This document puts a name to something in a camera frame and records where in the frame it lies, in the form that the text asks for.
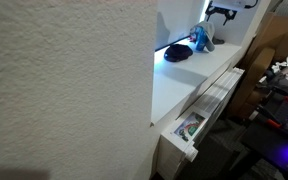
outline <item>desk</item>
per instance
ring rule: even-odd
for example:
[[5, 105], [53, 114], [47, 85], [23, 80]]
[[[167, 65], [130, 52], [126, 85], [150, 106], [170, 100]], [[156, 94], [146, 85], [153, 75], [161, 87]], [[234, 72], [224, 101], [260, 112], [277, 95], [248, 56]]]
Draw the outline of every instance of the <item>desk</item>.
[[230, 179], [240, 177], [261, 158], [278, 168], [288, 179], [288, 136], [264, 124], [265, 119], [259, 114], [243, 135], [241, 143], [251, 151], [232, 168]]

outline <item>cable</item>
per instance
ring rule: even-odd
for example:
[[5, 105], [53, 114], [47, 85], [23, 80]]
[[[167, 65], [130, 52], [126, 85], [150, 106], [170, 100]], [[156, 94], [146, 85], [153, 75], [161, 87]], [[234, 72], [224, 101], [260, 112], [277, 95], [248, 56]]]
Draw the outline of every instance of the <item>cable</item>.
[[251, 6], [251, 5], [245, 5], [245, 9], [251, 9], [251, 8], [253, 8], [253, 7], [255, 7], [256, 5], [257, 5], [257, 3], [258, 3], [258, 0], [256, 0], [256, 2], [255, 2], [255, 4], [253, 5], [253, 6]]

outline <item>dark floor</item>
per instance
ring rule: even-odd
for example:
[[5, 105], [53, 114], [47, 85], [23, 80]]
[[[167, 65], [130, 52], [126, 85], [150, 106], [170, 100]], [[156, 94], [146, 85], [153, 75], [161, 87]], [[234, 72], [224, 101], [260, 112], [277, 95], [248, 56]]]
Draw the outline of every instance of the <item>dark floor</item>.
[[[245, 127], [230, 120], [218, 120], [202, 143], [196, 147], [199, 153], [194, 162], [188, 163], [177, 177], [178, 180], [225, 179], [230, 167], [247, 149], [238, 138]], [[241, 180], [276, 179], [277, 170], [264, 160], [260, 160]], [[156, 174], [153, 180], [163, 178]]]

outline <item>white shelf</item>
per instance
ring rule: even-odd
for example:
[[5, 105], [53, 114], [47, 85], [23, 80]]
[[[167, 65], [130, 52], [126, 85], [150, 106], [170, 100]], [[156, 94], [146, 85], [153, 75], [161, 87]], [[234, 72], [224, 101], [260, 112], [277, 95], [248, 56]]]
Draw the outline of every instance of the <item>white shelf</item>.
[[[187, 39], [178, 42], [195, 50]], [[216, 45], [213, 52], [196, 52], [187, 60], [171, 63], [163, 56], [168, 47], [155, 52], [151, 121], [156, 124], [184, 98], [207, 80], [241, 49], [233, 44]]]

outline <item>textured white wall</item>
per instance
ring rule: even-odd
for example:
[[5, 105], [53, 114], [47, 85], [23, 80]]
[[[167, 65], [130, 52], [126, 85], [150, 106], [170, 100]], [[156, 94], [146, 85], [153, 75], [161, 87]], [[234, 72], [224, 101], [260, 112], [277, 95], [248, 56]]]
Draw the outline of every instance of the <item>textured white wall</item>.
[[156, 6], [0, 0], [0, 168], [149, 178]]

